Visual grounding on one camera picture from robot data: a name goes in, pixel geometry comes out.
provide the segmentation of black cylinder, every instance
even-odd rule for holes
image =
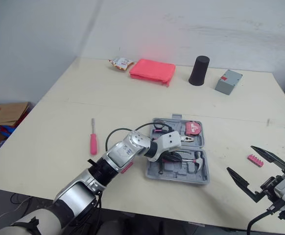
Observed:
[[[201,86],[205,82],[205,76],[210,59],[207,56],[200,55],[197,57],[192,73],[189,78],[189,83],[194,86]]]
[[[118,172],[114,170],[103,158],[100,158],[96,165],[91,166],[88,171],[104,186],[107,186],[108,183],[110,183],[110,181],[118,174]]]

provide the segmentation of red screwdriver handle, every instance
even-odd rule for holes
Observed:
[[[90,153],[92,155],[97,154],[97,138],[95,134],[90,134]]]

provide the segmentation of gray metal box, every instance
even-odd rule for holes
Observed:
[[[237,85],[241,79],[242,74],[227,70],[225,74],[219,79],[215,87],[216,91],[222,92],[224,94],[230,94],[234,87]]]

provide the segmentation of pink lego brick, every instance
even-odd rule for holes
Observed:
[[[260,161],[258,158],[255,157],[255,155],[250,154],[248,157],[248,160],[250,160],[252,163],[256,164],[259,167],[263,166],[263,161]]]

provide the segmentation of pink block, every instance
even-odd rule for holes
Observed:
[[[132,78],[161,82],[169,86],[175,72],[175,65],[140,59],[130,70]]]
[[[257,166],[259,166],[259,167],[263,166],[263,161],[260,161],[254,155],[250,154],[247,158],[248,158],[248,160],[250,160],[252,163],[256,164]]]

